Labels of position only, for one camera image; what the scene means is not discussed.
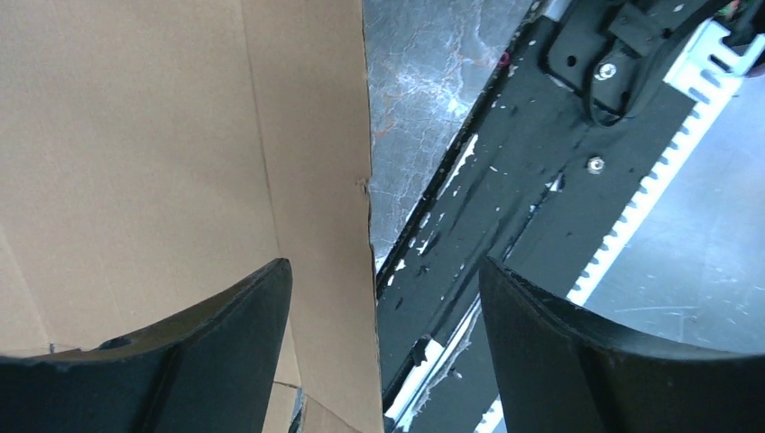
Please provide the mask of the brown cardboard box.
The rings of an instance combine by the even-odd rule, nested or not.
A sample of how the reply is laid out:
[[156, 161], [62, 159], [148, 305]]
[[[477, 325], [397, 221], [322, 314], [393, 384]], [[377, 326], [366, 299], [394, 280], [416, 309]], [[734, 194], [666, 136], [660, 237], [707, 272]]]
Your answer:
[[263, 429], [380, 432], [358, 1], [1, 4], [1, 360], [290, 262]]

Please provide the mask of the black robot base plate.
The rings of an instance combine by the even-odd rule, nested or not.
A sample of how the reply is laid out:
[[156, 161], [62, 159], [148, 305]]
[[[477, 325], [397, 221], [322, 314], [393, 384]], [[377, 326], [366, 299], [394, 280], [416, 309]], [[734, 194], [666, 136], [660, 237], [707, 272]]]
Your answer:
[[602, 199], [576, 232], [564, 267], [573, 287], [669, 143], [689, 97], [665, 80], [682, 45], [723, 1], [566, 1], [527, 15], [378, 274], [383, 426], [388, 432], [471, 432], [496, 400], [483, 331], [485, 258], [518, 263], [543, 217], [550, 238]]

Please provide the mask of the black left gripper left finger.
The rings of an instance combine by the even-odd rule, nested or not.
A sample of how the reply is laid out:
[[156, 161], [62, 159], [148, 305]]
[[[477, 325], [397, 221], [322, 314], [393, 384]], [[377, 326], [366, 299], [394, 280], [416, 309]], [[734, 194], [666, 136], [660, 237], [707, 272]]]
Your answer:
[[287, 259], [91, 350], [1, 360], [4, 432], [259, 432], [290, 310]]

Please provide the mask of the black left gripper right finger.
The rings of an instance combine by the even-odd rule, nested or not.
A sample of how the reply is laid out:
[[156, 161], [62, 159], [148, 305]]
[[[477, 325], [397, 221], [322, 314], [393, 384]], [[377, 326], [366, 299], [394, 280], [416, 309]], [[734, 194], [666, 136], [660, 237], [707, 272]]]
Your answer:
[[764, 357], [626, 327], [487, 257], [479, 290], [510, 432], [761, 432]]

